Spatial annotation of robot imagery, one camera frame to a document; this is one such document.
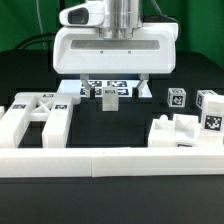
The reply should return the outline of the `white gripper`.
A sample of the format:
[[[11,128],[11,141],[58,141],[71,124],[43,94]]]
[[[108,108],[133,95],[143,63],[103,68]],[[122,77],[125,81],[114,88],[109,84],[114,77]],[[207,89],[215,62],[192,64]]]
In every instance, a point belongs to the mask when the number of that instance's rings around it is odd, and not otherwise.
[[[100,36],[105,21],[103,0],[67,8],[59,20],[62,28],[54,41],[53,67],[59,74],[81,74],[89,99],[95,98],[95,88],[88,83],[88,74],[140,74],[132,88],[132,97],[140,98],[148,74],[171,73],[175,68],[179,25],[169,17],[142,17],[142,26],[130,39]]]

